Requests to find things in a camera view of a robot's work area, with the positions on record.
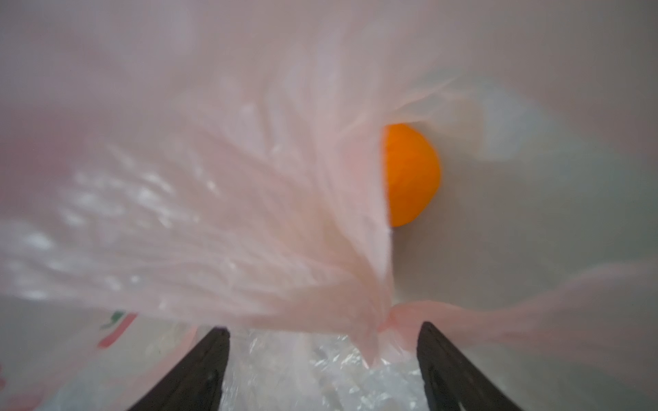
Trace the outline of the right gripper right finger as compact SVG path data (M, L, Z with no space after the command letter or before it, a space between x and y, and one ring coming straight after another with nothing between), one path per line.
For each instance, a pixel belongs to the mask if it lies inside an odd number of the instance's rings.
M416 357L431 411L521 411L432 323L423 323Z

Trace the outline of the pink plastic bag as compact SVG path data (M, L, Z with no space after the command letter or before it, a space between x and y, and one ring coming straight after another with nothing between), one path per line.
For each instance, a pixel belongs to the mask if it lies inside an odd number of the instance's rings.
M424 410L425 321L524 409L656 409L656 2L1 4L2 409L222 327L222 410Z

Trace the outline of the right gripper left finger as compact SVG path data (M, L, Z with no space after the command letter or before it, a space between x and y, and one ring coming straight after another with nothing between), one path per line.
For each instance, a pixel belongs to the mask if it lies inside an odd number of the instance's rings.
M217 411L231 334L213 328L130 411Z

